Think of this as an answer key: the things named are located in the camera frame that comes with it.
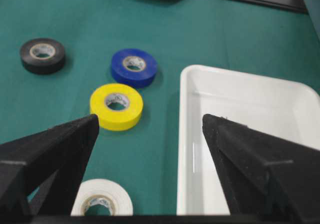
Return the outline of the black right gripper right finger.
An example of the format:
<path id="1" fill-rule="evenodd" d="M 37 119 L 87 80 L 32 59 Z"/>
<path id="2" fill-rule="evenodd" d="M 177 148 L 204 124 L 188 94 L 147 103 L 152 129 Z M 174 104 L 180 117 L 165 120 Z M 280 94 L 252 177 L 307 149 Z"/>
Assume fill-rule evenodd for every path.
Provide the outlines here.
<path id="1" fill-rule="evenodd" d="M 319 216 L 319 150 L 211 114 L 202 132 L 231 214 Z"/>

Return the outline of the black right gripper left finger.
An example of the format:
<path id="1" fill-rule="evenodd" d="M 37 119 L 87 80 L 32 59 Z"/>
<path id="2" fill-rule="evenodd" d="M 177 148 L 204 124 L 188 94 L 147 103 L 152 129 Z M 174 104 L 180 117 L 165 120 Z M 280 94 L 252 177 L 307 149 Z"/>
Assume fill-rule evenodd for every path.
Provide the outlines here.
<path id="1" fill-rule="evenodd" d="M 1 144 L 0 215 L 70 215 L 98 134 L 91 114 Z"/>

